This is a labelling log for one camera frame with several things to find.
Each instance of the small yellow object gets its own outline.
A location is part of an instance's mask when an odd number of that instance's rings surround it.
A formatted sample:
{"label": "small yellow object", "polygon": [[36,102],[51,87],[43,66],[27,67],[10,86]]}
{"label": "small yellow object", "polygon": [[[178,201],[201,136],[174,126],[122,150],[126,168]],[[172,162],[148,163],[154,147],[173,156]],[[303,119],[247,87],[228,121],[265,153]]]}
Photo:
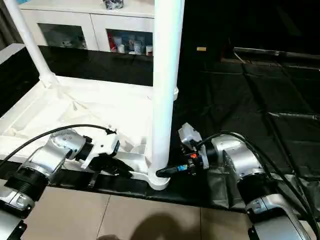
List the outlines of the small yellow object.
{"label": "small yellow object", "polygon": [[198,47],[196,48],[196,50],[197,50],[197,51],[200,51],[200,52],[206,52],[206,51],[207,51],[207,47],[205,47],[205,46],[198,46]]}

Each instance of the black cable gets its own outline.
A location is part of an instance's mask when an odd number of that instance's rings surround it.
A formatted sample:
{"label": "black cable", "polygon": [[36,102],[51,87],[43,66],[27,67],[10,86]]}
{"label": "black cable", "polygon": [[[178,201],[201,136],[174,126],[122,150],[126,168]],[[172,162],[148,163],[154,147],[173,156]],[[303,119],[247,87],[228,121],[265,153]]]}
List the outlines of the black cable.
{"label": "black cable", "polygon": [[105,130],[107,134],[114,133],[114,131],[112,131],[112,130],[104,127],[104,126],[93,125],[93,124],[74,124],[74,125],[58,127],[56,129],[53,129],[53,130],[47,131],[45,133],[42,133],[42,134],[30,139],[29,141],[25,142],[24,144],[22,144],[18,148],[16,148],[13,152],[11,152],[8,156],[6,156],[3,159],[3,161],[0,163],[0,169],[13,155],[15,155],[21,149],[25,148],[26,146],[28,146],[29,144],[33,143],[34,141],[36,141],[36,140],[38,140],[38,139],[40,139],[40,138],[42,138],[44,136],[47,136],[47,135],[50,135],[50,134],[53,134],[53,133],[56,133],[56,132],[59,132],[59,131],[62,131],[62,130],[72,129],[72,128],[79,128],[79,127],[89,127],[89,128],[95,128],[95,129],[102,129],[102,130]]}
{"label": "black cable", "polygon": [[241,141],[243,141],[246,146],[248,147],[248,149],[250,149],[252,151],[252,153],[257,157],[258,160],[260,160],[259,162],[261,164],[264,164],[263,167],[266,167],[266,174],[271,176],[265,161],[263,160],[263,158],[265,160],[267,160],[267,162],[272,166],[272,168],[275,170],[275,172],[281,177],[281,179],[284,181],[284,183],[289,187],[289,189],[293,192],[293,194],[296,196],[296,198],[299,200],[299,202],[302,204],[302,206],[305,209],[305,212],[300,212],[301,215],[304,215],[306,217],[306,220],[308,222],[308,224],[311,226],[312,230],[314,231],[315,235],[316,235],[316,239],[320,240],[320,230],[319,230],[319,226],[318,223],[316,221],[316,218],[314,216],[314,214],[312,213],[312,210],[310,208],[310,203],[308,202],[308,198],[307,200],[305,200],[303,198],[303,196],[301,196],[301,194],[296,190],[296,188],[292,185],[292,183],[286,178],[286,176],[283,174],[283,172],[277,167],[277,165],[268,157],[267,154],[265,154],[258,146],[256,146],[254,143],[252,143],[251,141],[245,139],[243,136],[233,133],[233,132],[229,132],[229,131],[220,131],[218,133],[215,133],[207,138],[205,138],[204,140],[198,142],[198,144],[196,145],[196,148],[199,149],[199,147],[201,147],[203,144],[205,144],[207,141],[210,141],[211,139],[220,137],[222,135],[230,135],[233,136]]}

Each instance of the white plastic base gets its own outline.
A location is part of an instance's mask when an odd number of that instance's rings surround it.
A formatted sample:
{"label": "white plastic base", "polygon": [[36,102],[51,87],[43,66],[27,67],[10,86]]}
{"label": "white plastic base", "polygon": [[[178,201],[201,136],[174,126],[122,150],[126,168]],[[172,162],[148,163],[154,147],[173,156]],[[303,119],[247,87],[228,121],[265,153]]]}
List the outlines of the white plastic base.
{"label": "white plastic base", "polygon": [[[133,84],[56,76],[59,84],[49,88],[39,81],[0,118],[0,157],[41,133],[72,124],[95,124],[117,129],[120,149],[117,158],[134,169],[133,178],[163,190],[169,179],[157,180],[150,173],[153,88]],[[95,128],[79,127],[81,135],[97,138]],[[24,162],[43,146],[48,137],[30,144],[11,161]],[[75,161],[65,167],[81,171]]]}

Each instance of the curtain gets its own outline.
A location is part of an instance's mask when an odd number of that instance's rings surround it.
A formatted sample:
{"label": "curtain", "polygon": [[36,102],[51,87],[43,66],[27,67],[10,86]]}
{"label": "curtain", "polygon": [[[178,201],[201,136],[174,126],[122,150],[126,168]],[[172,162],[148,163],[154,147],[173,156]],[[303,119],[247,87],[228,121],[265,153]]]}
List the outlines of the curtain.
{"label": "curtain", "polygon": [[12,43],[22,43],[22,40],[8,13],[4,0],[0,0],[0,50]]}

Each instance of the glass cabinet door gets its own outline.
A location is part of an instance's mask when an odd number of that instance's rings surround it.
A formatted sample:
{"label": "glass cabinet door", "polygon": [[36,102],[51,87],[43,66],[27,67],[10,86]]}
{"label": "glass cabinet door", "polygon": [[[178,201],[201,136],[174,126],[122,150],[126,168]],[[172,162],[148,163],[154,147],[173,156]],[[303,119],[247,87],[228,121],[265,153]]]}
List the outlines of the glass cabinet door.
{"label": "glass cabinet door", "polygon": [[106,29],[106,34],[113,53],[153,55],[152,32]]}
{"label": "glass cabinet door", "polygon": [[22,10],[38,45],[98,50],[90,14]]}
{"label": "glass cabinet door", "polygon": [[81,26],[38,23],[48,46],[88,49]]}
{"label": "glass cabinet door", "polygon": [[153,18],[95,14],[91,18],[100,51],[153,55]]}

